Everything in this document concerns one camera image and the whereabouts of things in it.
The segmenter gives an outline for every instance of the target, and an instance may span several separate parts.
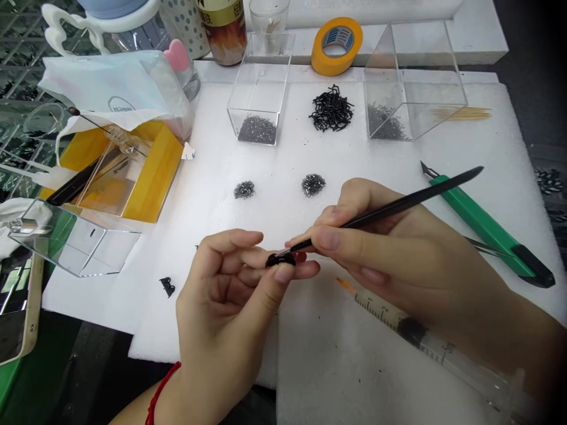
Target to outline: red string bracelet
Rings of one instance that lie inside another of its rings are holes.
[[[175,372],[180,367],[181,367],[181,362],[175,363],[173,367],[170,369],[170,371],[167,372],[165,378],[159,384],[159,387],[156,390],[155,395],[152,398],[152,401],[150,402],[148,407],[148,417],[146,418],[146,425],[154,425],[154,410],[155,410],[155,405],[158,402],[159,395],[161,394],[161,390],[164,389],[165,385],[167,384],[167,381],[169,381],[171,376],[173,375],[173,372]]]

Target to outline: spray can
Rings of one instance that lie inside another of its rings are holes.
[[[197,0],[199,14],[214,59],[235,65],[246,51],[246,21],[242,0]]]

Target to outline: orange syringe tip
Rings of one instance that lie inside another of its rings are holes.
[[[348,280],[341,279],[340,277],[338,277],[337,280],[341,284],[341,286],[349,291],[352,295],[356,294],[356,288]]]

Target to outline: metal wire rack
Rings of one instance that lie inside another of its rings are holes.
[[[75,0],[48,1],[61,9],[84,16]],[[52,142],[32,140],[22,131],[27,115],[36,107],[57,102],[37,87],[45,70],[42,59],[59,56],[45,41],[47,23],[41,16],[42,0],[0,0],[0,164],[35,172],[23,160],[53,166]],[[63,25],[65,49],[78,55],[98,54],[86,30]],[[0,171],[0,202],[12,197],[33,198],[41,187],[28,177]]]

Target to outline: syringe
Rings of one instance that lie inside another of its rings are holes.
[[[479,392],[490,407],[499,412],[499,424],[528,423],[513,412],[517,397],[522,391],[524,371],[518,369],[507,378],[480,365],[460,353],[450,341],[431,334],[421,323],[388,301],[362,287],[337,278],[366,311],[394,330],[403,339],[431,357],[439,365]]]

